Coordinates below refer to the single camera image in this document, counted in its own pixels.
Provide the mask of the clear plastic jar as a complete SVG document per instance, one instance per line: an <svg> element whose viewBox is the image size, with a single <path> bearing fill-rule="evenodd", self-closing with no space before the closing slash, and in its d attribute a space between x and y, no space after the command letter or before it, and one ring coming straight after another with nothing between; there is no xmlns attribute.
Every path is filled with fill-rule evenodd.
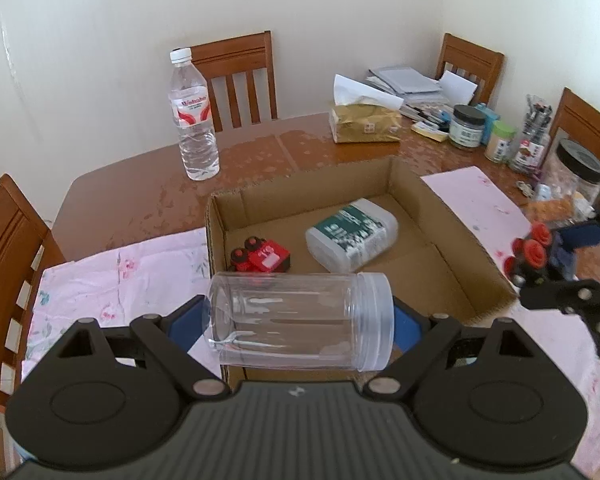
<svg viewBox="0 0 600 480"><path fill-rule="evenodd" d="M222 365L261 370L382 370L394 326L382 273L218 273L202 315Z"/></svg>

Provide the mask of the black cube toy red buttons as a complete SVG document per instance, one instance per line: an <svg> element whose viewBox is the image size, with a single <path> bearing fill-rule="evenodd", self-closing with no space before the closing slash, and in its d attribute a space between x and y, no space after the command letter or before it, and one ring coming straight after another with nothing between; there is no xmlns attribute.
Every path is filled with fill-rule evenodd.
<svg viewBox="0 0 600 480"><path fill-rule="evenodd" d="M548 282L574 281L577 256L567 242L571 226L558 226L533 221L525 237L512 243L502 270L516 287L539 286Z"/></svg>

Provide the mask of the red black toy truck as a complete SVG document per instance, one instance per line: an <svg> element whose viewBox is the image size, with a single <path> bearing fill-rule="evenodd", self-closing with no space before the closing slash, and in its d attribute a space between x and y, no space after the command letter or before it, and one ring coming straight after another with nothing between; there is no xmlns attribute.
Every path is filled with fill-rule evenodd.
<svg viewBox="0 0 600 480"><path fill-rule="evenodd" d="M291 253L274 240L250 236L230 253L228 270L242 273L284 273L290 269Z"/></svg>

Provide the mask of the green white cotton swab box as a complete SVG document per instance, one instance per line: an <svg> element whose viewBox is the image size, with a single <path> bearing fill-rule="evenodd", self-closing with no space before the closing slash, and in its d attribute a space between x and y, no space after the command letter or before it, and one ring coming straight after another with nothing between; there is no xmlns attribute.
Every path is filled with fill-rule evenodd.
<svg viewBox="0 0 600 480"><path fill-rule="evenodd" d="M391 212L360 198L311 226L306 247L330 273L352 273L392 247L398 235Z"/></svg>

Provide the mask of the large clear snack jar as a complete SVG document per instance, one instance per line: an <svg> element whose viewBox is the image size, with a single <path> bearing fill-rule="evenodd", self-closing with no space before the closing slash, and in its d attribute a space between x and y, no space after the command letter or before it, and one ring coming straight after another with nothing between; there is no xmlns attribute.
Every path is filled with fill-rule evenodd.
<svg viewBox="0 0 600 480"><path fill-rule="evenodd" d="M547 156L527 216L547 223L583 221L598 194L600 161L578 142L562 138Z"/></svg>

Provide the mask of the pink floral tablecloth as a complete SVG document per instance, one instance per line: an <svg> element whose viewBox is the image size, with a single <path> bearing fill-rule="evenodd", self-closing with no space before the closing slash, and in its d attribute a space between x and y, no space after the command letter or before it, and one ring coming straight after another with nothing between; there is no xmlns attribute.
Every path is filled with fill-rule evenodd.
<svg viewBox="0 0 600 480"><path fill-rule="evenodd" d="M477 167L424 179L482 244L495 263L506 244L528 228L514 203ZM209 288L203 229L145 240L44 271L32 308L21 373L27 375L78 318L120 326L145 313L168 314ZM585 474L600 468L600 358L584 324L556 311L506 309L555 360L588 404L588 428L574 463Z"/></svg>

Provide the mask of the pen holder jar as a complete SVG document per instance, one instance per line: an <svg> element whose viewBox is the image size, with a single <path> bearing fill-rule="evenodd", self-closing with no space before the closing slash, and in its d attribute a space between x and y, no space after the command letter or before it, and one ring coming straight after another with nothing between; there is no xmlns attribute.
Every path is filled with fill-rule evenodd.
<svg viewBox="0 0 600 480"><path fill-rule="evenodd" d="M550 142L548 127L553 118L553 107L534 94L527 96L524 123L510 151L508 166L521 174L533 174L543 160Z"/></svg>

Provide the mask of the cardboard box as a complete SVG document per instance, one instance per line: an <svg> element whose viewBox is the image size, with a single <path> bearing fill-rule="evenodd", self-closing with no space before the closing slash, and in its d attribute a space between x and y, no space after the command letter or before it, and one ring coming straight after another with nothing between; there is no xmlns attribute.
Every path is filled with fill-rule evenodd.
<svg viewBox="0 0 600 480"><path fill-rule="evenodd" d="M323 269L306 248L304 233L358 198L396 217L396 244L365 269L386 274L393 295L412 309L423 315L446 313L468 323L514 301L513 287L477 237L396 156L302 171L212 194L206 209L211 271L227 270L230 251L257 235L290 251L292 273L320 273Z"/></svg>

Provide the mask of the green lid small bottle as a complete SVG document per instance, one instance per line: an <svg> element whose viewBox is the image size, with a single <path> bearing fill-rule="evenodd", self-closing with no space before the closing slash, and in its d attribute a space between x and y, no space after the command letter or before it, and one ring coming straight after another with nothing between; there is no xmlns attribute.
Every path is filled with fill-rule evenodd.
<svg viewBox="0 0 600 480"><path fill-rule="evenodd" d="M491 162L502 162L515 133L514 127L506 124L501 119L496 120L492 125L489 141L486 144L486 151L484 152L486 158Z"/></svg>

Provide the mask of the blue small box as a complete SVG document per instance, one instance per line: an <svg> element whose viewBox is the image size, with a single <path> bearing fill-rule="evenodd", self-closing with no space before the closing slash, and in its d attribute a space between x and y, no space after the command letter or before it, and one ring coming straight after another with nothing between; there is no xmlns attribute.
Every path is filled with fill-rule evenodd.
<svg viewBox="0 0 600 480"><path fill-rule="evenodd" d="M476 105L476 109L483 112L486 115L486 122L484 123L483 134L486 136L491 133L494 122L500 119L500 115L494 110L491 110L486 103L479 103Z"/></svg>

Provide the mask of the black lid glass jar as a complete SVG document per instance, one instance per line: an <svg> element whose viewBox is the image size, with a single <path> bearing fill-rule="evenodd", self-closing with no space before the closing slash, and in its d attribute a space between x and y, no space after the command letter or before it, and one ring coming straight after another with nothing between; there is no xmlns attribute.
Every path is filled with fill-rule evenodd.
<svg viewBox="0 0 600 480"><path fill-rule="evenodd" d="M457 104L453 107L449 126L449 140L457 148L474 150L480 145L486 114L473 106Z"/></svg>

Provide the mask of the wooden chair left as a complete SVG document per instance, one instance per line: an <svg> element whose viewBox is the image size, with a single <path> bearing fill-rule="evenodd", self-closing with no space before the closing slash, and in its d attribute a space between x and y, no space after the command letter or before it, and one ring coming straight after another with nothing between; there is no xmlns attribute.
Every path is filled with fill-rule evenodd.
<svg viewBox="0 0 600 480"><path fill-rule="evenodd" d="M52 230L9 174L0 177L0 413L19 386L35 295L65 261Z"/></svg>

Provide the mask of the wooden chair far right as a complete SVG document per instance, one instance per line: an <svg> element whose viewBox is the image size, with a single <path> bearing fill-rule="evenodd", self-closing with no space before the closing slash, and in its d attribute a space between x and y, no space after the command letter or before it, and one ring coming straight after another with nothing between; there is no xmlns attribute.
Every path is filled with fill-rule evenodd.
<svg viewBox="0 0 600 480"><path fill-rule="evenodd" d="M436 78L449 68L452 73L476 78L477 93L472 104L492 104L492 94L500 80L505 55L446 32L438 56Z"/></svg>

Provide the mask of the stack of papers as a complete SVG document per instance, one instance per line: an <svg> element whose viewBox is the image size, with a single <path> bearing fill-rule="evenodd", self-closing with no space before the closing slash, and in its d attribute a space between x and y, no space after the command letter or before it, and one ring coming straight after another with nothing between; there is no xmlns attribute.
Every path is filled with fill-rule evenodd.
<svg viewBox="0 0 600 480"><path fill-rule="evenodd" d="M408 66L370 70L364 81L370 86L403 100L402 112L443 112L451 114L455 105L468 105L477 95L478 84L450 70L429 78Z"/></svg>

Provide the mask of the gold tissue pack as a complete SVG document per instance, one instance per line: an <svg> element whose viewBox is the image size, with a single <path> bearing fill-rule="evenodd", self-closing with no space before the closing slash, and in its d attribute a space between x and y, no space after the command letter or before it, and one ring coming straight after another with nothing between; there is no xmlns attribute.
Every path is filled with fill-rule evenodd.
<svg viewBox="0 0 600 480"><path fill-rule="evenodd" d="M329 128L336 144L396 143L403 129L398 96L337 74Z"/></svg>

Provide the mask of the water bottle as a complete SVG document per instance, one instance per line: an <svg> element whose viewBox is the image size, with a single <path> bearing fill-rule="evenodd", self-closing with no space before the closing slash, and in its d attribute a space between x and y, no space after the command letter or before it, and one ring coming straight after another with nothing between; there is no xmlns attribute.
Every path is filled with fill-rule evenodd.
<svg viewBox="0 0 600 480"><path fill-rule="evenodd" d="M209 180L220 172L220 160L208 84L196 69L189 48L171 51L170 60L169 101L182 163L190 180Z"/></svg>

